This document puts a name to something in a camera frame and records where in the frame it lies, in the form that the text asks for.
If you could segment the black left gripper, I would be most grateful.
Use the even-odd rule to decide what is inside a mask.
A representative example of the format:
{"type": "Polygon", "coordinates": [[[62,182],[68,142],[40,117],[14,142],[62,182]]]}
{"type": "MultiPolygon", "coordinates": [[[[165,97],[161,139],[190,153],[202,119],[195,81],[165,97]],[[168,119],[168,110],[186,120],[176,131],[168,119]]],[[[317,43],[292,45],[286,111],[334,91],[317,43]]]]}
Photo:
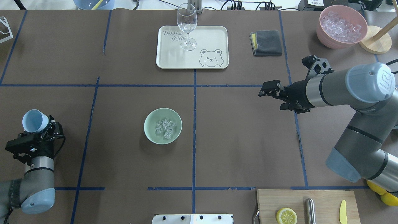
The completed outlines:
{"type": "Polygon", "coordinates": [[[61,143],[57,152],[54,152],[54,140],[64,139],[62,125],[55,121],[53,116],[48,116],[49,125],[41,133],[19,133],[16,139],[6,143],[5,150],[13,154],[13,158],[23,164],[32,165],[33,158],[46,156],[54,159],[64,145],[61,143]]]}

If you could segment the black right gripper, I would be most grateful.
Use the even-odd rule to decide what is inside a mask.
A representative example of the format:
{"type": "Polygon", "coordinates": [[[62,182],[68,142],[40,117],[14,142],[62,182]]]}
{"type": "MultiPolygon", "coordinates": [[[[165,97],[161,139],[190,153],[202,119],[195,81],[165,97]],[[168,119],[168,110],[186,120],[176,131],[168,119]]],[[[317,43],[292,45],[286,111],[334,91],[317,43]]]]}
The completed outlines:
{"type": "Polygon", "coordinates": [[[258,96],[275,97],[279,93],[280,99],[285,102],[280,105],[280,110],[307,113],[311,110],[311,104],[307,98],[306,87],[307,82],[295,82],[280,90],[280,80],[272,80],[263,83],[258,96]]]}

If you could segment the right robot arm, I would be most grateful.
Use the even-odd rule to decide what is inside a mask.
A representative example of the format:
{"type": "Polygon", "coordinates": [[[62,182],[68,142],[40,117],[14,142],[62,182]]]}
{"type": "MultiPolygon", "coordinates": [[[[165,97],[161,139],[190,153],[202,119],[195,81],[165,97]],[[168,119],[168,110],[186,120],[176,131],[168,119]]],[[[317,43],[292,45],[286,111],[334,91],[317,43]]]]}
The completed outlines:
{"type": "Polygon", "coordinates": [[[324,58],[303,65],[308,68],[304,80],[288,86],[267,81],[258,95],[280,99],[280,110],[297,113],[326,106],[353,108],[326,166],[348,181],[365,179],[397,196],[397,157],[381,149],[397,127],[396,82],[389,66],[376,62],[335,71],[324,58]]]}

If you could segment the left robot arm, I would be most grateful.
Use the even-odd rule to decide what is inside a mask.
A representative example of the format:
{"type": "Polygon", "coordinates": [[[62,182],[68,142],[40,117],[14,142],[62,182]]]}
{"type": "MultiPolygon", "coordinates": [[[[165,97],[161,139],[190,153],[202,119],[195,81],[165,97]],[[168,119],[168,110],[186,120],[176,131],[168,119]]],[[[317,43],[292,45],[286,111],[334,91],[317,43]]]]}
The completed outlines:
{"type": "Polygon", "coordinates": [[[25,123],[24,132],[6,143],[6,151],[25,166],[24,177],[1,182],[1,223],[8,224],[11,213],[21,209],[26,214],[49,210],[55,203],[54,151],[56,139],[66,140],[62,125],[53,116],[43,118],[33,130],[25,123]]]}

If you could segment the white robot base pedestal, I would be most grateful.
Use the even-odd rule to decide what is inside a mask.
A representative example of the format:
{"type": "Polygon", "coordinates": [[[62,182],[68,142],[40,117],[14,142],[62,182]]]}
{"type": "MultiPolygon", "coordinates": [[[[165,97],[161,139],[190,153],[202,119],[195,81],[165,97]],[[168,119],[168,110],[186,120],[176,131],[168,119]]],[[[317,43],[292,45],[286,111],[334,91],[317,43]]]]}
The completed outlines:
{"type": "Polygon", "coordinates": [[[158,214],[152,224],[233,224],[232,214],[158,214]]]}

